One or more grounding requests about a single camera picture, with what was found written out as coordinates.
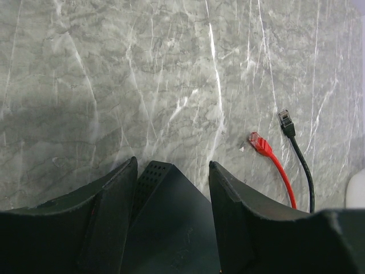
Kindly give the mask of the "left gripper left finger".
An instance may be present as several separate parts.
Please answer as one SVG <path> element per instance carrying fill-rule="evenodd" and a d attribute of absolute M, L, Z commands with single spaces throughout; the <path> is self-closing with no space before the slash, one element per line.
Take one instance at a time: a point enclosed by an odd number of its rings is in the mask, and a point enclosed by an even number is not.
<path fill-rule="evenodd" d="M 69 194 L 1 212 L 2 273 L 119 273 L 137 159 Z"/>

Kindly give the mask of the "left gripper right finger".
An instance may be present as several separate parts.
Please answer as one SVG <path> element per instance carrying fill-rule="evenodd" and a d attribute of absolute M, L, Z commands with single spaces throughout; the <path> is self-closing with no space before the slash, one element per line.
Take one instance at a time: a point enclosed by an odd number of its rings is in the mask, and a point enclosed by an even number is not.
<path fill-rule="evenodd" d="M 217 162 L 209 188 L 223 273 L 363 273 L 364 211 L 306 213 L 261 194 Z"/>

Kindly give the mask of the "black network switch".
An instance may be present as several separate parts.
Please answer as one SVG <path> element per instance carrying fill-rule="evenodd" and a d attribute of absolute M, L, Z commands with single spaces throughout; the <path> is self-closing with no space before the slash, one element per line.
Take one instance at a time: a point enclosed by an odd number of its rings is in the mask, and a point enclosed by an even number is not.
<path fill-rule="evenodd" d="M 121 273 L 219 273 L 210 201 L 173 164 L 137 180 Z"/>

